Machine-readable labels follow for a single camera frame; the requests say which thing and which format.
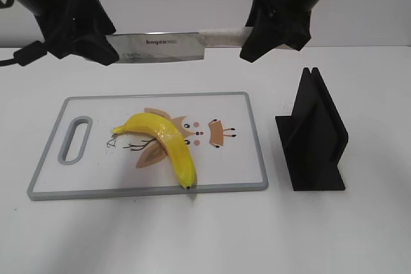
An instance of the white tabletop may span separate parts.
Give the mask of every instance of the white tabletop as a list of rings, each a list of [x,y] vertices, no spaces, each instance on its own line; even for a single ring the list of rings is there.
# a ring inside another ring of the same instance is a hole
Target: white tabletop
[[[197,62],[103,67],[74,56],[0,68],[1,273],[410,273],[411,49],[237,49]],[[11,49],[0,49],[0,59]],[[318,66],[349,132],[344,192],[294,192],[274,123]],[[261,192],[30,201],[68,96],[246,91],[267,168]]]

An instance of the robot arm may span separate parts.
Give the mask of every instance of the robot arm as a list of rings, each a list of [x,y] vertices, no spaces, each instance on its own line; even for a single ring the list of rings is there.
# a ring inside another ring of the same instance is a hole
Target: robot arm
[[[98,0],[17,0],[35,16],[44,36],[0,61],[0,66],[27,65],[52,53],[57,58],[79,55],[103,65],[118,61],[119,56],[106,35],[116,29]],[[253,0],[246,26],[252,32],[240,56],[253,62],[282,44],[300,50],[310,40],[311,9],[319,0]],[[0,8],[14,0],[0,2]]]

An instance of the black plastic holder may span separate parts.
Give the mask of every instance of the black plastic holder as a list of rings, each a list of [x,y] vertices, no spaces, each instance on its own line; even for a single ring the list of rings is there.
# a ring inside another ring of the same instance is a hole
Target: black plastic holder
[[[277,116],[294,191],[343,191],[337,164],[348,133],[315,67],[304,68],[290,116]]]

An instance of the cartoon illustration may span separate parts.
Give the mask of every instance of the cartoon illustration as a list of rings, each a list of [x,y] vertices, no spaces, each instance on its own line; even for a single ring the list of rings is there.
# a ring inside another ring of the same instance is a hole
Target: cartoon illustration
[[[219,148],[224,145],[224,137],[235,137],[237,135],[233,134],[224,134],[226,131],[235,131],[235,128],[226,128],[223,129],[223,124],[221,120],[214,119],[209,124],[210,128],[210,145]]]
[[[193,128],[198,128],[200,126],[199,122],[194,122],[192,124],[185,122],[184,120],[187,116],[180,116],[176,118],[171,118],[171,116],[159,109],[155,108],[145,108],[144,112],[151,114],[156,114],[158,116],[164,117],[171,121],[183,135],[184,140],[187,145],[194,144],[195,146],[200,145],[200,140],[195,139],[193,142],[189,140],[191,136],[201,137],[204,132],[192,131]],[[220,148],[224,145],[224,137],[235,137],[235,134],[226,134],[226,131],[235,131],[235,128],[223,128],[221,120],[214,119],[209,124],[210,129],[210,140],[209,144],[215,148]],[[122,147],[123,149],[129,149],[130,151],[142,151],[142,154],[137,162],[136,168],[144,168],[154,165],[167,157],[167,153],[161,144],[155,139],[150,138],[141,141],[142,144],[128,144],[128,146]],[[116,136],[112,136],[112,139],[107,143],[107,147],[116,147]]]
[[[186,144],[191,144],[191,141],[188,139],[188,137],[196,135],[200,136],[203,135],[204,132],[192,132],[191,130],[188,130],[191,128],[191,125],[189,123],[184,123],[185,118],[187,116],[180,116],[176,118],[171,118],[169,114],[162,110],[154,109],[154,108],[145,108],[144,112],[149,112],[151,114],[156,114],[158,116],[164,117],[167,120],[170,120],[179,130],[179,132],[183,135]],[[193,126],[199,127],[200,123],[194,122]],[[167,157],[167,153],[163,149],[163,147],[160,145],[159,142],[157,142],[155,139],[150,139],[148,141],[143,141],[144,144],[142,145],[134,145],[134,144],[129,144],[127,147],[124,147],[125,149],[130,149],[131,151],[141,151],[144,150],[143,153],[140,156],[139,161],[137,162],[137,168],[143,168],[147,166],[151,166],[155,163],[158,163],[165,159]],[[194,145],[198,146],[200,145],[199,140],[194,141]]]

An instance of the banana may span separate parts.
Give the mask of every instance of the banana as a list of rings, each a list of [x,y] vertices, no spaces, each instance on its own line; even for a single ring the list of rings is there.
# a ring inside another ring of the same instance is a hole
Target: banana
[[[136,114],[112,133],[144,133],[155,137],[166,150],[180,185],[185,189],[193,185],[196,178],[193,159],[183,136],[166,118],[149,113]]]

